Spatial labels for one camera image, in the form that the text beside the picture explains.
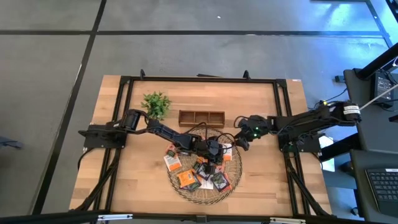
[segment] black keyboard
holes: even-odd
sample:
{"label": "black keyboard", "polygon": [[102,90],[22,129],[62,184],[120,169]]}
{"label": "black keyboard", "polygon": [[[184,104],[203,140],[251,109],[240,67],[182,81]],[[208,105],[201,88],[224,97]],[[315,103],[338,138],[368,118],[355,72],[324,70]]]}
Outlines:
{"label": "black keyboard", "polygon": [[380,213],[398,217],[398,169],[366,170]]}

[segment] orange packet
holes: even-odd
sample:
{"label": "orange packet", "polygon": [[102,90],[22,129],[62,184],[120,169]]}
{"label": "orange packet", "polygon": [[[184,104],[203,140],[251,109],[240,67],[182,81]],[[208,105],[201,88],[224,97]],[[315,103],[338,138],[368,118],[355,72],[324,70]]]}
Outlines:
{"label": "orange packet", "polygon": [[195,183],[195,178],[193,177],[193,173],[191,170],[187,170],[177,175],[180,181],[180,187],[185,187],[190,184]]}
{"label": "orange packet", "polygon": [[[223,148],[230,148],[231,144],[223,144]],[[230,161],[232,160],[232,148],[224,149],[223,161]]]}
{"label": "orange packet", "polygon": [[170,172],[173,170],[176,170],[182,166],[178,156],[171,157],[169,155],[166,155],[163,158],[164,158],[164,161],[166,162],[166,166]]}

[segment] green plant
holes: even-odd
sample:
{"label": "green plant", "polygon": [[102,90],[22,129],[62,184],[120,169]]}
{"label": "green plant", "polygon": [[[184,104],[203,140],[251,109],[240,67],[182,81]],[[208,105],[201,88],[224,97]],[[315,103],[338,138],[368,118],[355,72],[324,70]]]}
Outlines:
{"label": "green plant", "polygon": [[144,94],[144,102],[141,102],[141,107],[147,108],[148,116],[152,119],[163,120],[166,112],[169,110],[171,101],[163,93]]}

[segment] desk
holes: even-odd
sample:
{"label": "desk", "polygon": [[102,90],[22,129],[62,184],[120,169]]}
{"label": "desk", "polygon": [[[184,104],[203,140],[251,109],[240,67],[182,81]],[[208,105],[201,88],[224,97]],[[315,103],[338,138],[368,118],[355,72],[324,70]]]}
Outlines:
{"label": "desk", "polygon": [[366,221],[381,223],[398,223],[398,218],[383,215],[379,212],[374,201],[371,186],[365,170],[380,167],[397,167],[398,155],[351,150],[356,185],[358,187],[358,208],[363,212]]}
{"label": "desk", "polygon": [[[120,76],[106,75],[99,91],[92,122],[104,124],[112,118]],[[287,80],[293,114],[307,110],[300,80]],[[225,111],[223,132],[236,134],[233,121],[239,115],[276,115],[272,85],[263,83],[215,82],[153,82],[135,81],[130,109],[140,109],[143,94],[162,91],[172,104],[163,123],[176,131],[179,110]],[[280,97],[283,102],[282,89]],[[144,128],[140,121],[138,129]],[[167,177],[163,156],[169,145],[153,134],[129,135],[122,150],[113,195],[113,212],[174,213],[209,215],[278,215],[291,216],[287,176],[277,137],[267,135],[251,143],[250,150],[241,148],[243,174],[235,191],[214,205],[197,205],[179,196]],[[100,175],[104,149],[94,149],[82,160],[73,191],[70,208],[79,206],[93,190]],[[318,160],[301,153],[305,183],[317,202],[331,212],[323,174]],[[100,208],[104,207],[107,186]],[[299,189],[295,188],[298,209],[303,211]]]}
{"label": "desk", "polygon": [[[363,81],[355,76],[353,70],[345,70],[344,78],[346,80],[349,98],[358,105],[365,105],[370,100],[371,81]],[[393,90],[394,96],[398,97],[398,90]],[[356,127],[358,129],[361,148],[369,151],[390,152],[398,154],[396,147],[398,124],[390,122],[389,117],[398,114],[397,112],[388,112],[382,110],[377,105],[369,105],[361,110],[362,122]]]}

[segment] white cable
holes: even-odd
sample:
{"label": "white cable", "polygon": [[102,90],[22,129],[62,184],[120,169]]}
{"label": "white cable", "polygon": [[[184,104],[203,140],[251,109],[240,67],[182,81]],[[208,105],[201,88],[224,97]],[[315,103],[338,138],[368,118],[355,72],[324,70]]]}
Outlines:
{"label": "white cable", "polygon": [[394,67],[398,67],[398,65],[396,64],[398,57],[396,57],[396,59],[394,60],[394,62],[392,63],[392,66]]}
{"label": "white cable", "polygon": [[378,97],[375,97],[373,100],[369,101],[368,103],[366,103],[365,105],[363,105],[359,110],[363,110],[365,107],[369,106],[371,103],[373,103],[375,100],[377,100],[378,98],[384,96],[385,94],[389,93],[391,90],[395,89],[398,87],[398,84],[394,85],[391,89],[386,90],[384,93],[382,93],[381,95],[379,95]]}

